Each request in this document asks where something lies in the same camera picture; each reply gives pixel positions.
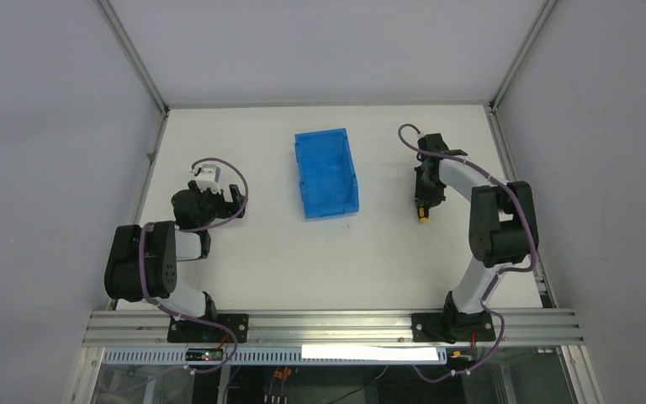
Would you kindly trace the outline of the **yellow black handled screwdriver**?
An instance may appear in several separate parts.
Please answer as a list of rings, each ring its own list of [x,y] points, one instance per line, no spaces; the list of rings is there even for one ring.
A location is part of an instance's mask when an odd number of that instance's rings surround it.
[[[429,220],[429,209],[426,206],[418,209],[418,220],[420,223],[426,223]]]

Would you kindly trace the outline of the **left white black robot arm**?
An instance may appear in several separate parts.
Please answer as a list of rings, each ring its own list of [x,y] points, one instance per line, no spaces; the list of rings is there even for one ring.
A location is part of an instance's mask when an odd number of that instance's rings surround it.
[[[217,322],[213,298],[178,279],[179,263],[206,259],[211,250],[209,228],[245,214],[245,196],[229,186],[230,199],[196,181],[172,198],[174,219],[150,225],[119,226],[104,273],[107,295],[128,302],[145,301],[176,319]]]

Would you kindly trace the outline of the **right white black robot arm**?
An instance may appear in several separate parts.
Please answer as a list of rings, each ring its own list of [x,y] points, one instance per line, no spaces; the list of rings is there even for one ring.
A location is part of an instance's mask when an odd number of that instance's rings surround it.
[[[530,257],[538,245],[531,186],[523,181],[497,183],[471,167],[466,153],[452,150],[439,133],[419,136],[415,169],[415,208],[419,221],[454,189],[469,202],[468,240],[472,258],[459,284],[439,312],[411,317],[416,343],[491,342],[492,316],[485,303],[503,272]]]

